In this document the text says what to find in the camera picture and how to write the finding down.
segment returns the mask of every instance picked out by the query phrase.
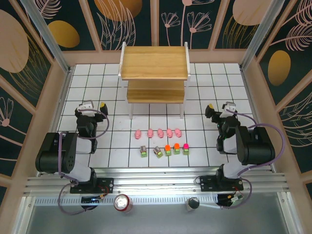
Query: green block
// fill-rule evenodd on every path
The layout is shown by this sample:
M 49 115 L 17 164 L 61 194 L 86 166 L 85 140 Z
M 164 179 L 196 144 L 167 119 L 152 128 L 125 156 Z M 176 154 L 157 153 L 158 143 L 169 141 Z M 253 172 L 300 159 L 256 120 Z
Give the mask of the green block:
M 147 153 L 146 152 L 142 152 L 141 153 L 141 157 L 147 157 Z
M 158 152 L 157 157 L 160 158 L 162 156 L 163 156 L 162 152 Z

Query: wooden shelf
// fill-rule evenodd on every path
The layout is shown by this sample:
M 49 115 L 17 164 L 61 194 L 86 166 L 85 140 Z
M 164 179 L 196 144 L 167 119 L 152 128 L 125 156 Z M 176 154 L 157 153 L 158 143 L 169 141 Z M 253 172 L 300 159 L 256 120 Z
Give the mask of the wooden shelf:
M 183 103 L 183 81 L 131 80 L 128 84 L 129 103 Z
M 183 46 L 126 46 L 121 78 L 187 80 Z

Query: orange block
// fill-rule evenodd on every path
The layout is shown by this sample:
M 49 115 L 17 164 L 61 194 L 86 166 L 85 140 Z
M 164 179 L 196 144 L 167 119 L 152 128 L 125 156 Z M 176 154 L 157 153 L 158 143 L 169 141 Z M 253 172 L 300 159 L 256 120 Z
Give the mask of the orange block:
M 165 146 L 165 151 L 170 151 L 170 150 L 171 150 L 170 145 L 166 145 L 166 146 Z

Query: soda can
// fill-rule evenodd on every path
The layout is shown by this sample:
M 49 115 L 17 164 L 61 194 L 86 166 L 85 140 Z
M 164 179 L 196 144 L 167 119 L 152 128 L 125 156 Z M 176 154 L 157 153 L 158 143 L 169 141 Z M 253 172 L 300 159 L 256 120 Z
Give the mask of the soda can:
M 126 194 L 119 194 L 114 199 L 114 207 L 121 212 L 128 212 L 133 207 L 133 201 Z

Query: dark green wallpaper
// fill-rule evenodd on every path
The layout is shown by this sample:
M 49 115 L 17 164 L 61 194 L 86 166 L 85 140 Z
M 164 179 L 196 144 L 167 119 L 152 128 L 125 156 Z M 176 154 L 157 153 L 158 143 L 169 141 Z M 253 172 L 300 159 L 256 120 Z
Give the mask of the dark green wallpaper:
M 312 200 L 312 183 L 306 184 L 306 186 L 307 186 L 307 190 L 310 195 L 310 198 Z
M 6 187 L 0 186 L 0 206 L 1 206 L 1 203 L 3 201 L 5 192 L 6 192 Z
M 301 173 L 312 170 L 312 83 L 279 115 Z
M 11 176 L 32 114 L 0 88 L 0 174 Z
M 35 0 L 35 4 L 62 51 L 95 50 L 78 0 Z
M 215 48 L 246 49 L 270 3 L 269 0 L 230 0 Z
M 299 0 L 260 61 L 275 104 L 312 69 L 312 16 L 308 2 Z
M 51 63 L 8 1 L 0 17 L 0 75 L 36 106 Z
M 88 0 L 103 50 L 151 46 L 150 0 Z
M 207 49 L 220 3 L 220 0 L 160 0 L 159 45 L 182 46 L 188 42 L 190 49 Z

